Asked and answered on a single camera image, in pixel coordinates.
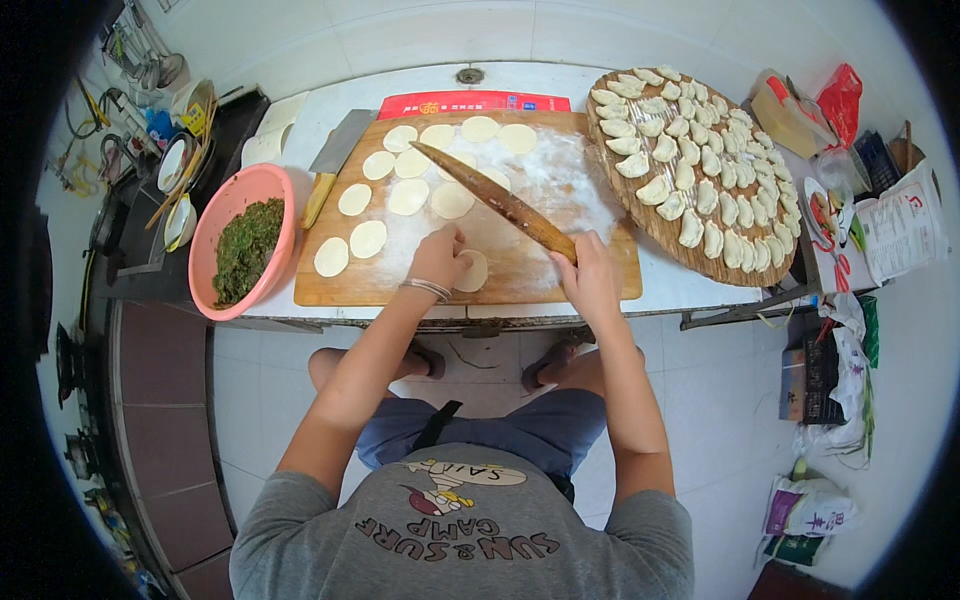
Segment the blue shorts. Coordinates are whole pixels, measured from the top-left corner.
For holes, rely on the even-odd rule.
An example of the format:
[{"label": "blue shorts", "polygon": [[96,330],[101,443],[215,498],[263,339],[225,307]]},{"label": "blue shorts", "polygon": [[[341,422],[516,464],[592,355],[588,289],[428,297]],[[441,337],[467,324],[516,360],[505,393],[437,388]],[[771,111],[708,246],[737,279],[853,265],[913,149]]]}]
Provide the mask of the blue shorts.
[{"label": "blue shorts", "polygon": [[[369,468],[403,460],[437,409],[423,400],[385,397],[360,433],[357,454]],[[554,390],[506,417],[461,419],[444,427],[439,444],[463,442],[505,450],[544,473],[573,475],[607,425],[604,399],[578,389]]]}]

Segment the bracelet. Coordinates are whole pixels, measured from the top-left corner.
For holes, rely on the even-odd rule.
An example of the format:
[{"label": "bracelet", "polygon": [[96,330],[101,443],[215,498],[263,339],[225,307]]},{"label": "bracelet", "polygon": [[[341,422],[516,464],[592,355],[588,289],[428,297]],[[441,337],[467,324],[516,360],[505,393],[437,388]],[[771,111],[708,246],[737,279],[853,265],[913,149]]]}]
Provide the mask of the bracelet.
[{"label": "bracelet", "polygon": [[449,302],[450,298],[453,297],[453,294],[450,293],[450,290],[444,288],[443,286],[437,285],[432,281],[426,281],[425,279],[408,277],[400,283],[400,287],[419,287],[423,290],[433,292],[440,297],[440,304]]}]

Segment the pink plastic basin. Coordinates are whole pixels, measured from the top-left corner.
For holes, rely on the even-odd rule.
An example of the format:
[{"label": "pink plastic basin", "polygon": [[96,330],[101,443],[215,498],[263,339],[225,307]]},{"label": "pink plastic basin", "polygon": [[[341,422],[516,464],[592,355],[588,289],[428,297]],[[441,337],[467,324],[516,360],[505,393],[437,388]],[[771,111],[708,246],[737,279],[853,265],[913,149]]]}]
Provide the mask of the pink plastic basin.
[{"label": "pink plastic basin", "polygon": [[[255,202],[267,202],[270,198],[282,198],[284,206],[283,226],[276,240],[274,256],[249,294],[230,308],[217,310],[213,307],[217,302],[213,276],[217,274],[220,233],[234,216],[243,214],[247,206]],[[190,245],[187,274],[190,294],[200,312],[214,321],[229,321],[243,314],[273,289],[293,254],[296,241],[294,212],[294,191],[290,177],[274,164],[247,167],[220,186],[206,205]]]}]

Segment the plastic bag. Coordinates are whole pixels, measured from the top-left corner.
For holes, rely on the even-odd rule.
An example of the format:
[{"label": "plastic bag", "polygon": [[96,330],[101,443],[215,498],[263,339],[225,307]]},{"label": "plastic bag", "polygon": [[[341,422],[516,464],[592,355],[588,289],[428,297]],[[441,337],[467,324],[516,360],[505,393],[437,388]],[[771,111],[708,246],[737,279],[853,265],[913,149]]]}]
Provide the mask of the plastic bag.
[{"label": "plastic bag", "polygon": [[827,479],[790,481],[778,476],[764,533],[771,536],[835,536],[856,527],[853,501]]},{"label": "plastic bag", "polygon": [[823,109],[846,149],[849,149],[856,139],[862,94],[863,82],[856,76],[853,67],[844,62],[833,72],[830,81],[817,96],[817,104]]}]

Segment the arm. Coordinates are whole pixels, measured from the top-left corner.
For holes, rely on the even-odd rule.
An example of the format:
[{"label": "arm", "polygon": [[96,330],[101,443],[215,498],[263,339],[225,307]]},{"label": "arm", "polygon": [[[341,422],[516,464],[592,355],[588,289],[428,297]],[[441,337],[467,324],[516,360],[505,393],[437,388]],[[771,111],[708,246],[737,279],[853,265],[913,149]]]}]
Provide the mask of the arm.
[{"label": "arm", "polygon": [[607,426],[616,463],[614,504],[642,490],[676,495],[660,408],[643,353],[620,313],[620,273],[596,231],[575,236],[577,264],[552,252],[564,291],[597,339],[603,362]]},{"label": "arm", "polygon": [[[470,266],[468,257],[456,257],[464,241],[464,234],[453,225],[423,238],[408,277],[450,289]],[[357,438],[383,399],[417,324],[436,300],[436,295],[420,288],[397,290],[317,394],[277,470],[305,473],[334,497],[340,494]]]}]

